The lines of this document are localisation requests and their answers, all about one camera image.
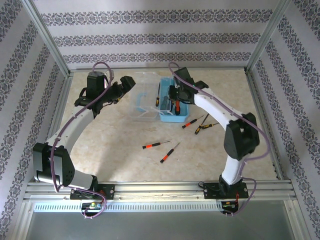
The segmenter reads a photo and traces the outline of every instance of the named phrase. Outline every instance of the blue tray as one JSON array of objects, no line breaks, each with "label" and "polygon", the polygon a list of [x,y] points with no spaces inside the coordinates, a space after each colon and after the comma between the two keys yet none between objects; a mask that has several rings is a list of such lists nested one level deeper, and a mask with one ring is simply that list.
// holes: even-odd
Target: blue tray
[{"label": "blue tray", "polygon": [[[161,87],[160,87],[160,103],[159,109],[162,113],[160,113],[160,120],[162,122],[170,122],[170,123],[184,123],[189,116],[189,105],[180,102],[180,115],[175,115],[175,106],[171,110],[171,105],[169,104],[169,86],[174,85],[174,79],[172,77],[163,77],[161,79]],[[166,107],[163,106],[164,97],[167,97]]]}]

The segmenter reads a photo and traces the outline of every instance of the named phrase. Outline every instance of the glass panel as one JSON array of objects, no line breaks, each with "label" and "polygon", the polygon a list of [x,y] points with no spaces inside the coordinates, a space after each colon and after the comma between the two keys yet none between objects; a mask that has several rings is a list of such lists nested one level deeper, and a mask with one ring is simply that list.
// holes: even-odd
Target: glass panel
[{"label": "glass panel", "polygon": [[235,217],[218,211],[106,212],[96,219],[80,213],[34,212],[27,240],[117,239],[294,239],[283,201],[251,201]]}]

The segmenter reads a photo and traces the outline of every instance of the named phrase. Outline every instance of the screwdriver handle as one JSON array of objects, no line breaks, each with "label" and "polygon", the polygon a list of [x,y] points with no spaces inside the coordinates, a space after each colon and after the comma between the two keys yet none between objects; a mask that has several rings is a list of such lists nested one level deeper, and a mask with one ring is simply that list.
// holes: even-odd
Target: screwdriver handle
[{"label": "screwdriver handle", "polygon": [[155,147],[155,146],[159,146],[160,144],[161,144],[161,142],[157,142],[157,143],[154,143],[154,144],[142,146],[142,149],[149,149],[149,148],[152,148],[152,147]]},{"label": "screwdriver handle", "polygon": [[159,106],[159,99],[160,99],[160,98],[157,96],[157,97],[156,97],[156,101],[155,101],[155,106],[156,106],[156,107]]},{"label": "screwdriver handle", "polygon": [[207,124],[207,125],[202,126],[202,129],[208,129],[208,128],[211,128],[212,126],[213,126],[213,124]]},{"label": "screwdriver handle", "polygon": [[198,128],[195,130],[195,132],[194,132],[195,135],[197,135],[197,134],[200,132],[201,127],[202,127],[202,126],[199,125]]},{"label": "screwdriver handle", "polygon": [[191,124],[195,123],[197,120],[198,120],[197,118],[193,119],[191,122],[188,122],[186,125],[183,125],[182,128],[184,129],[184,128],[190,126]]},{"label": "screwdriver handle", "polygon": [[160,163],[164,163],[164,161],[174,152],[174,149],[172,148],[160,161]]},{"label": "screwdriver handle", "polygon": [[178,100],[175,101],[174,111],[175,111],[175,115],[180,115],[180,102]]}]

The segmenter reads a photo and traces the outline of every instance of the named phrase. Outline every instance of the patterned wallpaper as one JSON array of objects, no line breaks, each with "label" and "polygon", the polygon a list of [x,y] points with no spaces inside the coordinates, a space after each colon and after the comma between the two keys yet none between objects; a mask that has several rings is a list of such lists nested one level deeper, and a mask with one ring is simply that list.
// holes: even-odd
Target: patterned wallpaper
[{"label": "patterned wallpaper", "polygon": [[0,2],[0,240],[9,238],[32,147],[47,139],[64,76],[18,0]]},{"label": "patterned wallpaper", "polygon": [[34,0],[70,69],[244,67],[278,0]]},{"label": "patterned wallpaper", "polygon": [[251,74],[312,239],[320,239],[319,17],[316,0],[293,0]]}]

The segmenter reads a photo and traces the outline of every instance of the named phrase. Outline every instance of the black mounting bracket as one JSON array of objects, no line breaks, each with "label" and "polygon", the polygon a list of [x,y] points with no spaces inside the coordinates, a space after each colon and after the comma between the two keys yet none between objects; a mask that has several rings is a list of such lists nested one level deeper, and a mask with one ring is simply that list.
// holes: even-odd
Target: black mounting bracket
[{"label": "black mounting bracket", "polygon": [[239,199],[247,199],[249,197],[247,184],[241,182],[237,186],[230,188],[223,193],[220,190],[219,182],[206,182],[203,185],[204,199],[235,199],[238,194]]},{"label": "black mounting bracket", "polygon": [[[98,189],[96,192],[103,194],[107,200],[113,200],[115,196],[115,185],[98,184]],[[82,191],[72,190],[70,194],[70,200],[102,200],[102,197]]]}]

